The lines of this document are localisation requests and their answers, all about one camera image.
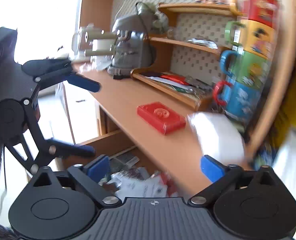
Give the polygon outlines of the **red gift box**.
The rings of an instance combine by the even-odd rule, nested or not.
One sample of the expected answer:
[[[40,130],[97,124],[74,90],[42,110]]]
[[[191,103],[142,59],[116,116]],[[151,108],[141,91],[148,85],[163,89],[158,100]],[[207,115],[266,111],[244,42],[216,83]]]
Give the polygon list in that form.
[[[185,128],[186,118],[161,102],[137,107],[137,115],[163,135]]]

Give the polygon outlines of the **white plastic bag bundle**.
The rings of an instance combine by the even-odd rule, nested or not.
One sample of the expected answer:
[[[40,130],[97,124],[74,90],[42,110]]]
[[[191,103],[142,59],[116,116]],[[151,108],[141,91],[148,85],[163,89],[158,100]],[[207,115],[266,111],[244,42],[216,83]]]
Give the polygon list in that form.
[[[187,120],[203,155],[209,155],[222,164],[240,164],[245,159],[244,140],[225,115],[196,112]]]

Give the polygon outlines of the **blue cartoon mug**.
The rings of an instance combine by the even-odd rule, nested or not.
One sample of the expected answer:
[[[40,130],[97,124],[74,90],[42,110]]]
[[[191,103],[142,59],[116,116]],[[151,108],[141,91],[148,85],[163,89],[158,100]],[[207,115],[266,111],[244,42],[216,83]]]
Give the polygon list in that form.
[[[213,89],[213,99],[226,115],[243,124],[253,117],[261,92],[240,82],[219,81]]]

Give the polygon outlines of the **grey espresso machine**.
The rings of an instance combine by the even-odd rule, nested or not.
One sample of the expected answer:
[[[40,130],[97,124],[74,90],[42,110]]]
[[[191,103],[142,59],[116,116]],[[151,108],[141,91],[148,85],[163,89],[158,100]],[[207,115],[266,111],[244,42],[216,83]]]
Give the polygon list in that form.
[[[155,61],[155,49],[148,36],[159,21],[156,6],[137,2],[136,13],[115,20],[110,32],[93,26],[81,28],[76,59],[94,60],[98,69],[107,70],[115,80],[128,78],[132,70],[146,68]]]

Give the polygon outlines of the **yellow snack bag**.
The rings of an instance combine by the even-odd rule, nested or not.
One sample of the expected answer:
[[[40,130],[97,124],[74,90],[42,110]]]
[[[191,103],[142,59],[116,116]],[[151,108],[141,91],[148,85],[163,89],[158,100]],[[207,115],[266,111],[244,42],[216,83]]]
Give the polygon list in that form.
[[[271,128],[273,146],[279,147],[291,129],[296,131],[296,70]]]

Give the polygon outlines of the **wooden shelf cabinet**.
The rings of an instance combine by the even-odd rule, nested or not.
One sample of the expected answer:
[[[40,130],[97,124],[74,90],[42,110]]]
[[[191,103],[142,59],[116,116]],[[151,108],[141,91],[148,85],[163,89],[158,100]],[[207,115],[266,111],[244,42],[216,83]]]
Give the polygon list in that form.
[[[193,0],[192,3],[230,5],[230,0]],[[164,19],[168,22],[167,17],[157,9],[158,4],[154,5],[159,21]],[[115,22],[111,19],[112,5],[113,0],[82,0],[80,24],[86,26],[91,23],[97,28],[111,31]],[[277,25],[273,28],[277,32],[275,52],[272,60],[269,60],[271,65],[267,76],[273,78],[272,86],[263,108],[257,111],[259,119],[250,133],[250,140],[244,142],[245,159],[239,164],[242,166],[246,166],[253,158],[271,128],[290,80],[296,57],[296,0],[287,0],[284,5],[279,1],[277,20]],[[208,109],[193,111],[173,97],[139,80],[134,80],[131,76],[115,80],[106,70],[93,69],[90,63],[76,64],[75,69],[87,78],[101,83],[100,91],[92,95],[97,106],[86,106],[79,110],[82,125],[87,125],[92,117],[96,117],[99,126],[106,131],[105,134],[120,129],[145,155],[166,169],[190,194],[209,186],[210,181],[200,170],[203,154],[191,126],[186,124],[185,128],[163,135],[137,115],[137,107],[161,102],[187,119],[196,112],[211,113],[211,106],[215,103],[213,99]],[[148,77],[168,84],[178,92],[194,94],[207,92],[197,88],[197,85],[203,81],[192,77],[165,73],[149,74]]]

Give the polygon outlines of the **green cartoon mug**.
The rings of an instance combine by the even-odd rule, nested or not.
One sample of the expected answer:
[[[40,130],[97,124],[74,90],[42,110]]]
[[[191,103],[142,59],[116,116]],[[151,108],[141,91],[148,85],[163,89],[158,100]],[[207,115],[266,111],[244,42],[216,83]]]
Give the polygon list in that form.
[[[233,80],[261,90],[270,71],[270,61],[248,51],[225,50],[220,56],[220,69]]]

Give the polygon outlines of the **small wooden tiered rack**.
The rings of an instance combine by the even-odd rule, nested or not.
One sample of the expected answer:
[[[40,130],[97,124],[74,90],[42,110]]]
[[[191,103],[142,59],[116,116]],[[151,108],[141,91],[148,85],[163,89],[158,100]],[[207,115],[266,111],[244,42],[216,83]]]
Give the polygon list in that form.
[[[131,71],[131,78],[173,97],[193,111],[204,111],[212,103],[212,94],[182,93],[170,85],[155,81],[149,74],[192,77],[211,85],[224,75],[219,57],[230,45],[225,41],[225,25],[236,16],[228,4],[159,3],[157,9],[168,19],[169,31],[151,34],[145,40],[156,52],[155,62]]]

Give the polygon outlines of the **yellow cartoon mug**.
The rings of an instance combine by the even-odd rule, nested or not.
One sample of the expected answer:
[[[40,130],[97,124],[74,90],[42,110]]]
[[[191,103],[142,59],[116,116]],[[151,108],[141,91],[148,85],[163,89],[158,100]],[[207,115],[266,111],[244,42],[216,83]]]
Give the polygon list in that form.
[[[273,58],[276,38],[275,29],[253,20],[229,21],[225,27],[225,39],[230,44],[267,60]]]

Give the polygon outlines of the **red cartoon mug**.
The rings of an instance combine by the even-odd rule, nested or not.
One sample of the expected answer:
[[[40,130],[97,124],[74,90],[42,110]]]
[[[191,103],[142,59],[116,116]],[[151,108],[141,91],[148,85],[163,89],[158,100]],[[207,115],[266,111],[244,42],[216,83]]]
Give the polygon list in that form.
[[[230,11],[248,19],[274,28],[279,15],[277,0],[230,0]]]

